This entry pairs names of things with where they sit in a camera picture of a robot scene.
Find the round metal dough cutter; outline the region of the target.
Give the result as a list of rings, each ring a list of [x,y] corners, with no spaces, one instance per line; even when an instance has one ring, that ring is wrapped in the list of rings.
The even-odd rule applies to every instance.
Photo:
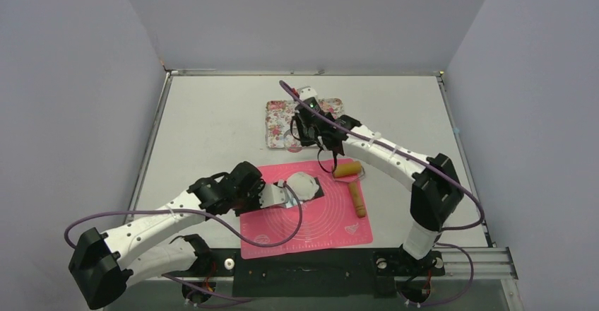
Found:
[[[283,135],[283,146],[286,151],[291,153],[299,153],[303,149],[301,143],[293,136],[291,129],[288,129]]]

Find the white dough lump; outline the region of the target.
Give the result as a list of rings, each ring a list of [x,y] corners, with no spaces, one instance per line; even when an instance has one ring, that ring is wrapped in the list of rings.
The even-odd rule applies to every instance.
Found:
[[[289,176],[286,184],[289,190],[295,193],[299,201],[312,200],[319,191],[319,184],[311,175],[305,172],[296,172]]]

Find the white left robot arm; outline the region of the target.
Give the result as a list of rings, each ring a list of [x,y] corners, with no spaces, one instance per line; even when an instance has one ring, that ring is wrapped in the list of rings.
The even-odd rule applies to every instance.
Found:
[[[139,263],[145,254],[166,254],[170,260],[181,251],[160,249],[158,245],[179,231],[216,220],[229,211],[237,215],[259,207],[259,194],[266,183],[260,170],[244,161],[231,172],[219,172],[202,177],[177,197],[153,211],[141,211],[140,218],[106,231],[90,228],[77,242],[71,242],[73,254],[69,272],[74,278],[87,306],[103,308],[120,297],[135,280],[144,277]]]

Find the wooden rolling pin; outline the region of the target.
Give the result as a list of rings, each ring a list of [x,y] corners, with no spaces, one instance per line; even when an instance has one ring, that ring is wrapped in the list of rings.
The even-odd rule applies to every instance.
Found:
[[[351,161],[349,163],[337,164],[332,172],[333,179],[336,182],[342,182],[347,185],[352,205],[355,210],[355,215],[358,218],[367,216],[367,211],[364,206],[362,191],[359,188],[359,181],[364,174],[363,167],[359,161]]]

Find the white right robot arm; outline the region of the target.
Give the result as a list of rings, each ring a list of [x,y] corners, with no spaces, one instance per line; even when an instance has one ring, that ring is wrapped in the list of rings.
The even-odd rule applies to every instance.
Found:
[[[414,153],[380,137],[360,121],[323,111],[312,100],[297,105],[292,117],[305,146],[316,144],[335,155],[360,160],[400,182],[410,193],[413,224],[398,255],[400,268],[415,274],[427,263],[427,255],[442,232],[446,220],[464,196],[452,160]]]

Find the pink silicone baking mat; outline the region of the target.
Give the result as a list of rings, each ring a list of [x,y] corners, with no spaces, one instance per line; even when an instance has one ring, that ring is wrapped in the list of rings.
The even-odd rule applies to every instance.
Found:
[[[372,243],[371,223],[368,217],[357,216],[348,189],[348,184],[354,182],[356,192],[362,192],[360,180],[364,177],[363,173],[334,179],[320,168],[316,160],[264,165],[259,170],[268,184],[286,180],[296,172],[305,172],[319,181],[324,195],[302,204],[302,225],[292,240],[277,247],[257,247],[242,242],[243,259]],[[298,217],[295,206],[245,213],[240,216],[241,234],[265,245],[280,242],[295,230]]]

